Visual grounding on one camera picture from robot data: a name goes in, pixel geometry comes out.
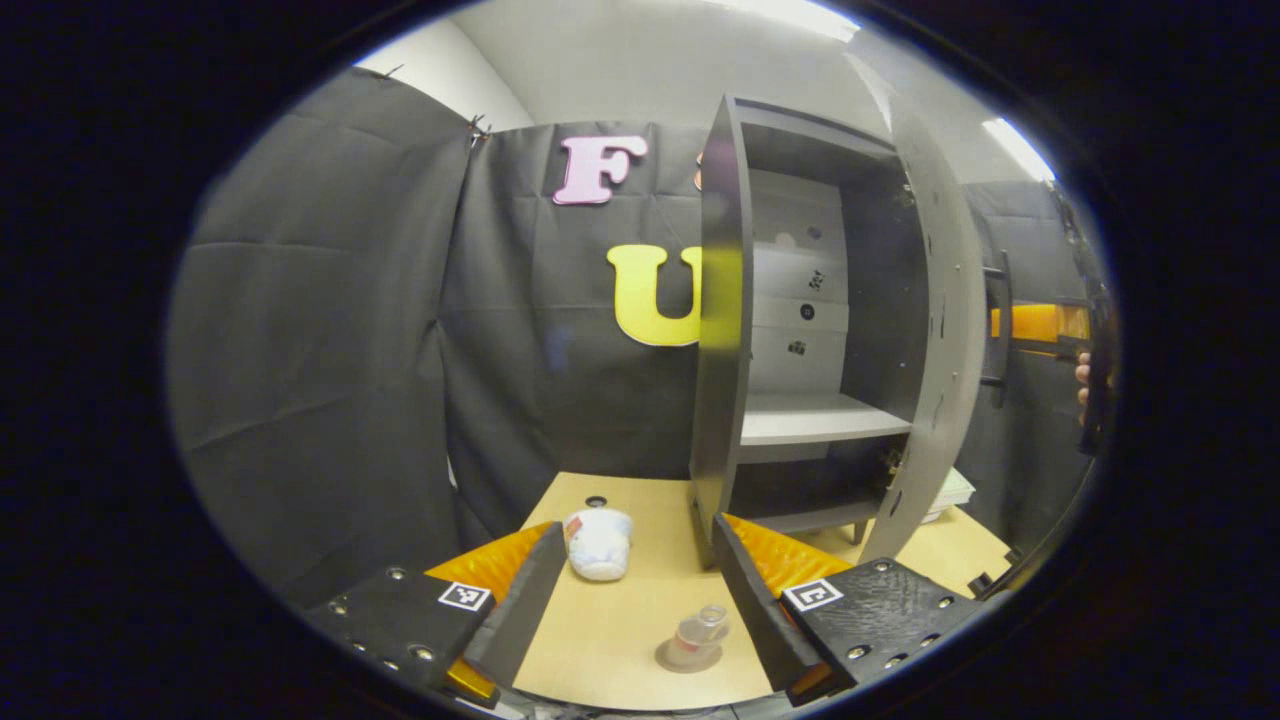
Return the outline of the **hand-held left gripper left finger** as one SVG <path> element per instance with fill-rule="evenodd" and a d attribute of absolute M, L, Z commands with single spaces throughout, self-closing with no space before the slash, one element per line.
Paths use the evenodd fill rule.
<path fill-rule="evenodd" d="M 379 569 L 305 616 L 404 688 L 493 706 L 513 687 L 566 561 L 562 523 L 544 521 L 434 568 Z"/>

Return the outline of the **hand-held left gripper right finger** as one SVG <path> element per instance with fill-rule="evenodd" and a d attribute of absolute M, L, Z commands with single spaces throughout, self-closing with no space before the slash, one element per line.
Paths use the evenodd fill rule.
<path fill-rule="evenodd" d="M 710 528 L 771 688 L 794 706 L 882 682 L 986 607 L 893 559 L 851 564 L 733 515 Z"/>

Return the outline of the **black door handle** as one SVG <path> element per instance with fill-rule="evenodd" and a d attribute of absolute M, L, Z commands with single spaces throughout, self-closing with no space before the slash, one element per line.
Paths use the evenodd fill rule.
<path fill-rule="evenodd" d="M 1009 252 L 1000 250 L 995 265 L 983 266 L 988 300 L 989 337 L 980 386 L 991 392 L 992 407 L 1005 406 L 1009 391 L 1009 357 L 1012 351 L 1012 277 Z"/>

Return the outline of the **clear plastic bottle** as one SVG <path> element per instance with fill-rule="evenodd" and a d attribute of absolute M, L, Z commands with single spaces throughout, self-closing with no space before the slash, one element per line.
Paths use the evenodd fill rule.
<path fill-rule="evenodd" d="M 687 643 L 723 646 L 724 638 L 730 633 L 730 614 L 724 606 L 707 605 L 698 612 L 685 618 L 676 628 L 673 635 Z"/>

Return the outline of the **round brown coaster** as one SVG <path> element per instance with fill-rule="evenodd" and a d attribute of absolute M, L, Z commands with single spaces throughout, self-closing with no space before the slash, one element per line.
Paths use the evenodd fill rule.
<path fill-rule="evenodd" d="M 723 650 L 719 643 L 687 643 L 673 635 L 655 648 L 655 661 L 669 673 L 703 673 L 719 662 Z"/>

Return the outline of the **dark grey cabinet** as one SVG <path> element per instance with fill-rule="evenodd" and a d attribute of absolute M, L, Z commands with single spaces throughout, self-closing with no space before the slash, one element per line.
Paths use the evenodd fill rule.
<path fill-rule="evenodd" d="M 922 225 L 897 149 L 869 131 L 726 96 L 699 158 L 701 268 L 689 470 L 716 512 L 860 546 L 909 433 L 740 443 L 753 395 L 845 395 L 913 423 L 925 359 Z"/>

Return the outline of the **white cabinet shelf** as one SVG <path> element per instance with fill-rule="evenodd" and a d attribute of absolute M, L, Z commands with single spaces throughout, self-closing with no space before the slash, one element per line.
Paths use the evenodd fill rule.
<path fill-rule="evenodd" d="M 897 436 L 913 424 L 845 395 L 753 395 L 740 443 L 746 447 L 827 443 Z"/>

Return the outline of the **pale green book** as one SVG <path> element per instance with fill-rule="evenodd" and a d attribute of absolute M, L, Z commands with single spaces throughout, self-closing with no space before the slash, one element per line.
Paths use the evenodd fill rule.
<path fill-rule="evenodd" d="M 966 479 L 956 468 L 951 468 L 943 479 L 940 492 L 931 503 L 928 512 L 922 519 L 922 524 L 937 520 L 947 509 L 968 503 L 975 492 L 975 487 L 969 482 L 969 479 Z"/>

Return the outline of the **narrow ceiling light panel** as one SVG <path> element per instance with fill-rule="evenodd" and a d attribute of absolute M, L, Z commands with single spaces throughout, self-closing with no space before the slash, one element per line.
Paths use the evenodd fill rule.
<path fill-rule="evenodd" d="M 998 117 L 991 118 L 982 122 L 982 128 L 1033 181 L 1041 183 L 1057 181 L 1050 164 L 1009 120 Z"/>

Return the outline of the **black backdrop cloth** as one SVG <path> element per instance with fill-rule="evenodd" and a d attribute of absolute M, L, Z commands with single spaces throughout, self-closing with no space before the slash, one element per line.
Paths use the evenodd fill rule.
<path fill-rule="evenodd" d="M 480 135 L 353 67 L 214 181 L 166 387 L 195 487 L 310 606 L 513 530 L 559 471 L 687 482 L 709 124 Z"/>

